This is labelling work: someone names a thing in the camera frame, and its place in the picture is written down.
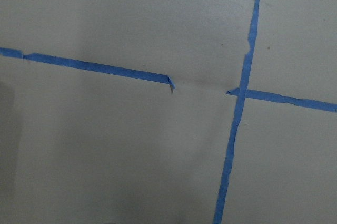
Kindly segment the crossing blue tape strip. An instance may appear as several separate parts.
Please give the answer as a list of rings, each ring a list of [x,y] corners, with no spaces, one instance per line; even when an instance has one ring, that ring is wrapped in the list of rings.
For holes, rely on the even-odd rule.
[[[86,71],[93,71],[99,72],[104,74],[111,74],[111,75],[118,75],[123,77],[129,77],[134,79],[158,82],[163,84],[168,84],[172,88],[175,88],[173,81],[170,79],[169,76],[164,74],[146,72],[146,71],[139,71],[133,69],[127,69],[123,67],[93,63],[93,62],[86,62],[81,60],[75,59],[67,59],[58,56],[51,56],[39,53],[31,53],[31,54],[24,54],[20,50],[15,50],[11,48],[1,48],[1,55],[5,57],[12,57],[17,59],[29,60],[34,62],[64,66],[64,67],[71,67],[80,70]],[[256,99],[256,100],[263,100],[275,103],[284,103],[284,104],[291,104],[295,106],[300,106],[309,109],[316,109],[328,112],[336,112],[336,104],[334,103],[327,103],[317,100],[310,100],[310,99],[297,99],[290,96],[284,96],[276,93],[270,92],[263,92],[257,90],[250,90],[246,91],[245,96],[249,99]]]

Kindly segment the long blue tape strip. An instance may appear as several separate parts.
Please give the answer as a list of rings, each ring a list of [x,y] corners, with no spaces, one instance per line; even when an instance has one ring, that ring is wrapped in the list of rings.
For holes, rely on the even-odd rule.
[[[253,61],[253,55],[255,50],[255,43],[258,34],[258,24],[259,24],[259,5],[260,0],[254,0],[254,6],[252,11],[252,18],[250,22],[250,29],[247,36],[247,41],[249,44],[249,50],[244,56],[244,61],[242,64],[242,72],[239,84],[239,93],[237,95],[233,120],[231,123],[231,129],[229,134],[229,140],[227,143],[226,154],[224,159],[223,170],[221,174],[221,181],[217,196],[217,201],[215,205],[215,211],[213,216],[213,223],[221,223],[223,218],[223,211],[226,202],[227,190],[229,187],[230,175],[233,166],[233,160],[235,155],[235,139],[237,131],[242,119],[246,92],[250,80],[251,66]]]

